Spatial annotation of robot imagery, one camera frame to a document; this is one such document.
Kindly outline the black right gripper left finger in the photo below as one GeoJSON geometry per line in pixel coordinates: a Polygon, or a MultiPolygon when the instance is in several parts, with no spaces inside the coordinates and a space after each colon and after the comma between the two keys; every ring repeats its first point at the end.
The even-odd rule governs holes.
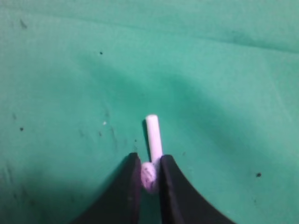
{"type": "Polygon", "coordinates": [[[141,161],[137,153],[129,153],[106,190],[71,223],[137,224],[141,189],[141,161]]]}

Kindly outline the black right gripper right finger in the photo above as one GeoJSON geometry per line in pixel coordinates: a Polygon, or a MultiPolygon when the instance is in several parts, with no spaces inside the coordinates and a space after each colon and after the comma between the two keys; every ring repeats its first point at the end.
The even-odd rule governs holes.
{"type": "Polygon", "coordinates": [[[171,155],[160,159],[159,200],[163,224],[228,223],[190,184],[171,155]]]}

